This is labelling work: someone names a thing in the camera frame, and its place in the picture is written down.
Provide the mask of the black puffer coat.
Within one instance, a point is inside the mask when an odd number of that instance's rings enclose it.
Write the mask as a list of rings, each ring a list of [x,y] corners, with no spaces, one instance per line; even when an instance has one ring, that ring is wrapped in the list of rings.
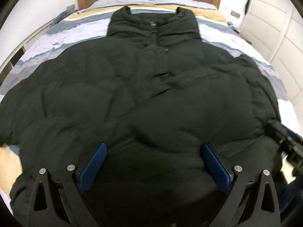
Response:
[[[269,80],[247,55],[202,42],[191,10],[111,17],[107,35],[40,64],[1,101],[1,143],[18,145],[10,192],[27,226],[42,168],[83,170],[107,155],[83,200],[102,226],[203,226],[226,196],[204,169],[202,146],[245,171],[281,167],[265,126],[279,120]]]

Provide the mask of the white wardrobe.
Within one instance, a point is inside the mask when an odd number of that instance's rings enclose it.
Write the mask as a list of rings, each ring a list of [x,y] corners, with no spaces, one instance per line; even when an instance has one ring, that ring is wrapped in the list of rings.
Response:
[[[274,67],[302,111],[302,17],[290,0],[250,0],[241,34]]]

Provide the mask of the white low shelf unit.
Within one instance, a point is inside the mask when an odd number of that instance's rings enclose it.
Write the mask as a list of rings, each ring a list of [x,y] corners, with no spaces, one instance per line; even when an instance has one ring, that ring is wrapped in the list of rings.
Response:
[[[1,84],[25,52],[29,50],[41,35],[51,28],[52,23],[53,19],[31,33],[12,51],[12,53],[9,54],[4,62],[1,63]]]

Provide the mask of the striped duvet cover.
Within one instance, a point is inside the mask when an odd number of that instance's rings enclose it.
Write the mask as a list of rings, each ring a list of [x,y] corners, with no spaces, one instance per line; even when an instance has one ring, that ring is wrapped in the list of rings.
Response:
[[[78,43],[103,38],[107,35],[112,15],[123,7],[133,14],[175,13],[178,8],[191,10],[194,14],[202,42],[227,51],[231,56],[247,55],[271,83],[278,101],[280,121],[292,131],[299,131],[299,122],[288,100],[278,73],[250,45],[233,32],[224,16],[214,5],[193,0],[100,0],[90,8],[77,11],[52,26],[19,60],[1,87],[1,101],[5,94],[20,81],[29,77],[37,67],[57,58],[64,50]]]

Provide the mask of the blue crumpled cloth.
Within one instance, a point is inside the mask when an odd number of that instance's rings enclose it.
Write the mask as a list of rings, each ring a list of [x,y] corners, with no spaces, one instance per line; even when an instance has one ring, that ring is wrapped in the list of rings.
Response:
[[[63,19],[67,18],[69,15],[73,14],[77,12],[77,9],[71,9],[71,10],[65,10],[62,13],[60,13],[53,21],[51,26],[54,26],[56,24],[58,24],[60,21],[62,21]]]

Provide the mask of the wall switch plate right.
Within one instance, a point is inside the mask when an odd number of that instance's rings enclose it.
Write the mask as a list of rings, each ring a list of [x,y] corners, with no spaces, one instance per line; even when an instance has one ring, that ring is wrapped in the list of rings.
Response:
[[[237,19],[239,19],[241,17],[241,15],[235,11],[231,11],[231,16],[236,17]]]

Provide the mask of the wall switch plate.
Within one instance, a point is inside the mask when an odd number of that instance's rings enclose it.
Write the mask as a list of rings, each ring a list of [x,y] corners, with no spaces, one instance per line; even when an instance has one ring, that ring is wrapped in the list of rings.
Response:
[[[235,11],[231,11],[231,16],[236,17],[237,19],[239,19],[241,17],[241,15]]]
[[[67,10],[72,10],[72,9],[75,9],[75,8],[76,8],[75,4],[72,4],[72,5],[69,5],[69,6],[66,7]]]

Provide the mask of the wall switch plate left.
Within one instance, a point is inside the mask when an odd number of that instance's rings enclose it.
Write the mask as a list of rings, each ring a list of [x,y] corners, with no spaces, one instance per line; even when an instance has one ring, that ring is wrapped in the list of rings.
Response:
[[[72,5],[69,5],[69,6],[66,7],[67,10],[72,10],[72,9],[75,9],[75,8],[76,8],[75,4],[72,4]]]

